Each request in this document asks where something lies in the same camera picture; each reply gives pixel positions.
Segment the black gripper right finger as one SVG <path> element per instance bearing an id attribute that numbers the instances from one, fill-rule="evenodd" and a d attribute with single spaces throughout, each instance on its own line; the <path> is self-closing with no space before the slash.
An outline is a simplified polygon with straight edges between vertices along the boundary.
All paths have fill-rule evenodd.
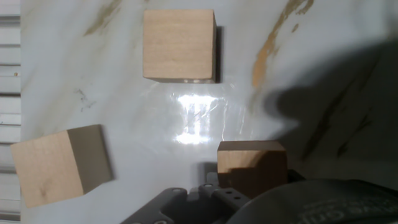
<path id="1" fill-rule="evenodd" d="M 297 171 L 293 169 L 289 169 L 287 173 L 288 183 L 299 182 L 306 180 L 304 176 L 299 174 Z"/>

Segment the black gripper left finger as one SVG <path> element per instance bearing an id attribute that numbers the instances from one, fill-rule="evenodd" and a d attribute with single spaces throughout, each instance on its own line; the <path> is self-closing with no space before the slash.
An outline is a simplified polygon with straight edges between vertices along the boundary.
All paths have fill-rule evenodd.
<path id="1" fill-rule="evenodd" d="M 206 182 L 191 191 L 165 189 L 122 224 L 227 223 L 249 201 L 233 188 L 222 189 L 218 175 L 209 172 Z"/>

